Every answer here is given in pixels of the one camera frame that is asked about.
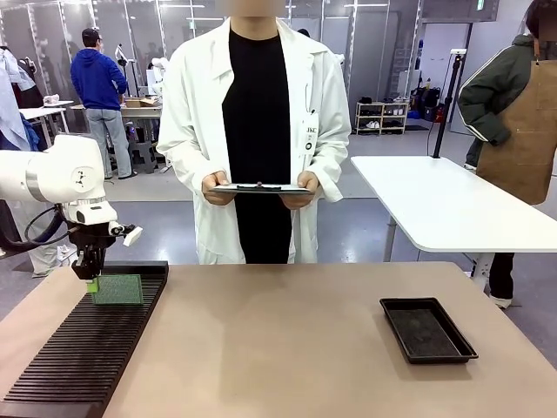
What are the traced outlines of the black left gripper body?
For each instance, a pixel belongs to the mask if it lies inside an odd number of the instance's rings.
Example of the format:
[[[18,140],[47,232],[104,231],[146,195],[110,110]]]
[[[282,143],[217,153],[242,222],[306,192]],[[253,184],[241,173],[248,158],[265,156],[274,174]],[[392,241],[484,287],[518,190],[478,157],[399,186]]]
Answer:
[[[78,262],[104,262],[106,250],[116,242],[117,224],[95,225],[69,222],[69,239],[77,247]]]

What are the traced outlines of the person's right hand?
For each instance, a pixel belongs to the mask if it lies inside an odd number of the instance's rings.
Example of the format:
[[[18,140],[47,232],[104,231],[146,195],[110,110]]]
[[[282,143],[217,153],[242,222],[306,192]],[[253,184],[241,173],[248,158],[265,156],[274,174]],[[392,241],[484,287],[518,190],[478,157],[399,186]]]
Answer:
[[[228,185],[229,180],[223,171],[207,175],[202,180],[202,193],[205,199],[215,206],[227,206],[236,197],[235,193],[215,191],[218,185]]]

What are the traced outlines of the person's left hand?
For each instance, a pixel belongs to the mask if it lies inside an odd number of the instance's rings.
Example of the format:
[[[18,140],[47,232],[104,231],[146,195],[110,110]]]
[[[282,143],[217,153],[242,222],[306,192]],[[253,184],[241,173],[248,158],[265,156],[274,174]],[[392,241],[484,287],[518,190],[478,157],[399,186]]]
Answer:
[[[291,211],[308,206],[312,202],[319,189],[319,180],[313,172],[303,171],[298,176],[298,187],[307,189],[309,193],[298,195],[280,194],[283,204]]]

